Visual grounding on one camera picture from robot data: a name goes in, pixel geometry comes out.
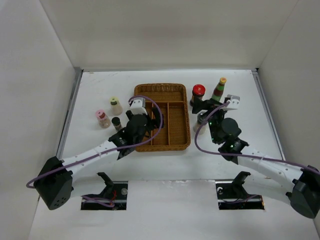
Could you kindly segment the red lid sauce jar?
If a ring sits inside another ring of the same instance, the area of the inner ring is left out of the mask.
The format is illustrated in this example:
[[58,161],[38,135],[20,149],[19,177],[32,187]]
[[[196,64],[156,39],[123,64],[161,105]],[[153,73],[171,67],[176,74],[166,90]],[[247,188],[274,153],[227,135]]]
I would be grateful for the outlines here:
[[195,99],[200,99],[202,100],[203,96],[205,95],[206,88],[202,84],[196,84],[192,88],[192,96],[190,99],[190,105],[194,105],[194,100]]

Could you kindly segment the green label yellow cap bottle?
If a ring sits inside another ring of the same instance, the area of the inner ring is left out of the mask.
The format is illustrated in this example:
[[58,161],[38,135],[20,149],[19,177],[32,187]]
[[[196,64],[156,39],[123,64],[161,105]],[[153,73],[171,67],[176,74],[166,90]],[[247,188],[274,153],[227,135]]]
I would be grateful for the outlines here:
[[224,93],[225,84],[227,82],[227,79],[225,77],[221,77],[218,84],[216,85],[215,89],[213,90],[213,93],[211,95],[211,98],[215,101],[220,101],[221,97]]

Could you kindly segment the black lid spice jar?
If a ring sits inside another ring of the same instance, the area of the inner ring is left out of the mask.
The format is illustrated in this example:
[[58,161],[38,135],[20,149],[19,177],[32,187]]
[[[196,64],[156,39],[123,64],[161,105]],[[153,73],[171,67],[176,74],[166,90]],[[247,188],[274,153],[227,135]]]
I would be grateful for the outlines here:
[[117,132],[119,132],[123,127],[122,127],[122,124],[121,124],[121,120],[120,120],[120,118],[119,117],[113,117],[112,119],[111,119],[111,123],[113,124],[113,126],[114,126],[114,128],[115,128],[115,130],[117,131]]

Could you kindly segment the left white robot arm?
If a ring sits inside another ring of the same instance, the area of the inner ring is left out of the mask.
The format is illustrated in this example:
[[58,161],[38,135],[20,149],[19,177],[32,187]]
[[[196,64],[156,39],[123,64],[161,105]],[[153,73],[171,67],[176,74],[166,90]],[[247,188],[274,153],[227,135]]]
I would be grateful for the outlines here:
[[82,197],[85,202],[113,208],[117,198],[114,182],[102,170],[107,164],[125,158],[145,144],[151,131],[164,127],[164,116],[158,105],[152,108],[151,118],[145,107],[126,112],[126,127],[100,145],[73,157],[48,159],[39,175],[29,183],[34,187],[49,210],[62,207],[70,198]]

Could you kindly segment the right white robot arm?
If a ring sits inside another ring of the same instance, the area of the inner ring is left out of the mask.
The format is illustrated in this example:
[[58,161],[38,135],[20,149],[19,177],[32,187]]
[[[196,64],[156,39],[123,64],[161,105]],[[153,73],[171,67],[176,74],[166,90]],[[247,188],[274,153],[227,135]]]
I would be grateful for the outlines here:
[[297,213],[315,219],[320,211],[320,171],[311,166],[274,159],[240,139],[241,129],[227,111],[239,107],[240,98],[229,95],[221,103],[195,98],[193,114],[200,114],[200,127],[208,125],[211,141],[218,145],[216,154],[226,161],[254,170],[264,177],[254,179],[250,172],[240,172],[230,187],[235,203],[252,195],[267,196],[290,205]]

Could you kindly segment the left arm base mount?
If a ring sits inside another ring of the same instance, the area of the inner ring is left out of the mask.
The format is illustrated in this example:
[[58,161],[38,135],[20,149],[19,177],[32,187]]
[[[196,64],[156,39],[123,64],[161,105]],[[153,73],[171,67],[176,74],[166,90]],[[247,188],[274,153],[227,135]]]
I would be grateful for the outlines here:
[[102,179],[102,187],[98,193],[86,194],[82,197],[81,210],[86,211],[124,211],[127,209],[128,181],[112,181],[104,172],[97,175]]

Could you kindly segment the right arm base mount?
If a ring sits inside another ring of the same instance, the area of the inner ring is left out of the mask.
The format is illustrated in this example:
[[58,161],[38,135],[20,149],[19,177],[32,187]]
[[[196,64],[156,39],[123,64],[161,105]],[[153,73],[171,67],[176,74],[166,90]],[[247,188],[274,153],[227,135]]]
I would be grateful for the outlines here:
[[219,210],[264,210],[261,195],[248,194],[243,185],[251,174],[241,171],[234,179],[215,182]]

